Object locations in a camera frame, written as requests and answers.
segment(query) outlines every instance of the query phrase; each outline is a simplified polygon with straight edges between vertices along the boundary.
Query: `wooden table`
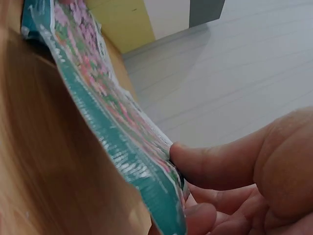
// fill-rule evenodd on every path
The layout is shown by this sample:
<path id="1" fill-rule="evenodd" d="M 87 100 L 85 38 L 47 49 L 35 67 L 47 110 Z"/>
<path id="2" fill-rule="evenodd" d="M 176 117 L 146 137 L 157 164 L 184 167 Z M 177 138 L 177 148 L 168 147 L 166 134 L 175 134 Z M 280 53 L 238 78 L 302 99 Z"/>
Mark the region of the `wooden table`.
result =
<path id="1" fill-rule="evenodd" d="M 21 10 L 22 0 L 0 1 L 0 235 L 147 234 L 139 193 L 87 128 L 49 56 L 21 40 Z"/>

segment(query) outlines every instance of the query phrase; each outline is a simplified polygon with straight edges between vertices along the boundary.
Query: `teal packet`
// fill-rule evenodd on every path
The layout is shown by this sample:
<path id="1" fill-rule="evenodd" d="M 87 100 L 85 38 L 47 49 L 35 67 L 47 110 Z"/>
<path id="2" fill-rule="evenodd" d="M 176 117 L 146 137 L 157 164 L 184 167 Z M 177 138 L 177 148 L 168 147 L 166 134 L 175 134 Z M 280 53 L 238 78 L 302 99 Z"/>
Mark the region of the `teal packet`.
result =
<path id="1" fill-rule="evenodd" d="M 172 142 L 119 86 L 101 27 L 83 0 L 69 5 L 26 0 L 21 31 L 49 47 L 88 127 L 124 179 L 140 191 L 161 234 L 185 235 L 183 191 L 188 189 L 170 162 Z"/>

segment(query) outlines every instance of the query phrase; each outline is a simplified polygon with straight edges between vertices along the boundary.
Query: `yellow wall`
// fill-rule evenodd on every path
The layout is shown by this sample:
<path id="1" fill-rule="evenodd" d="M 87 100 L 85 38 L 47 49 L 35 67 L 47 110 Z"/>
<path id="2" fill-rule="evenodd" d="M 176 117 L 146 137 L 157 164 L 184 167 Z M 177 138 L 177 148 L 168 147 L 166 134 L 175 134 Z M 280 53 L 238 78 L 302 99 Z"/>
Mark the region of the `yellow wall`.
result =
<path id="1" fill-rule="evenodd" d="M 143 0 L 87 0 L 87 6 L 120 52 L 155 40 Z"/>

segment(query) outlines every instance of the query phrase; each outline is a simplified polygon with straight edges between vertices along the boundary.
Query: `hand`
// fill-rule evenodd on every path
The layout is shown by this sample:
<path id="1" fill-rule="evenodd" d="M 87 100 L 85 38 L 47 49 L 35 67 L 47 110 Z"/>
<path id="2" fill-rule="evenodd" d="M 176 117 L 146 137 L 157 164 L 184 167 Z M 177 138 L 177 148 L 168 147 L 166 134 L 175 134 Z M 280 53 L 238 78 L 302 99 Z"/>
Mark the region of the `hand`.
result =
<path id="1" fill-rule="evenodd" d="M 198 203 L 186 209 L 188 235 L 313 234 L 313 108 L 226 145 L 176 143 L 170 155 Z"/>

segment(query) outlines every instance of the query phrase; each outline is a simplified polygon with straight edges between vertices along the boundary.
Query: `floor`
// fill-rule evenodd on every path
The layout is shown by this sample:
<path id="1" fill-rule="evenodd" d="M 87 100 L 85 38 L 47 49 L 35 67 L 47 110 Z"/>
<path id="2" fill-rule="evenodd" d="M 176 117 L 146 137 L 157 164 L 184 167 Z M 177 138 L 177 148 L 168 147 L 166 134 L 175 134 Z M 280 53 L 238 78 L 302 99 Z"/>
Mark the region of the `floor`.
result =
<path id="1" fill-rule="evenodd" d="M 313 0 L 226 0 L 221 18 L 124 55 L 172 141 L 233 141 L 313 104 Z"/>

